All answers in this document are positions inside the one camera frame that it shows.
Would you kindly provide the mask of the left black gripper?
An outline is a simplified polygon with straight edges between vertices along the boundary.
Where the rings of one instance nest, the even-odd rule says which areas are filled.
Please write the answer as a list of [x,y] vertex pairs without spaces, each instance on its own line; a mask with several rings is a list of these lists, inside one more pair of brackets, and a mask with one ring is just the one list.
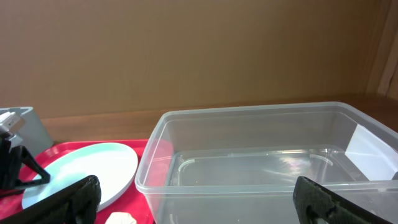
[[[13,147],[11,154],[10,148],[11,142],[1,138],[1,190],[24,190],[50,182],[50,174],[37,163],[25,146]],[[19,173],[23,164],[38,174],[40,179],[21,181]]]

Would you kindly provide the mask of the light blue plate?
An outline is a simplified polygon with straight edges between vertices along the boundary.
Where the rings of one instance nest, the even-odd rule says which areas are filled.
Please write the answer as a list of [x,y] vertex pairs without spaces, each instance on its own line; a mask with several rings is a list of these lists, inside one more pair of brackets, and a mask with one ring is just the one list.
[[22,208],[28,208],[89,175],[97,176],[101,189],[98,211],[115,202],[131,185],[138,166],[133,148],[115,142],[82,147],[45,167],[50,182],[25,190]]

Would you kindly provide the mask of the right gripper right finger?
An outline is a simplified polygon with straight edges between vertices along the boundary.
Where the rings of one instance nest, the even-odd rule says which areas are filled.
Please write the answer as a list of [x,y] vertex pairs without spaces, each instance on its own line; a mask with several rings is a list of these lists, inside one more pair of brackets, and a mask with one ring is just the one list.
[[297,178],[293,202],[300,224],[391,224],[304,176]]

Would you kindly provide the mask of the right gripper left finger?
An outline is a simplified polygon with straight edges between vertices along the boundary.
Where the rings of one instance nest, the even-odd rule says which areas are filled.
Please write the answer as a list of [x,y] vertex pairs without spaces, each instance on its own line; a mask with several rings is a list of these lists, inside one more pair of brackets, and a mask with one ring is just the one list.
[[1,220],[1,224],[94,224],[100,201],[99,179],[89,175]]

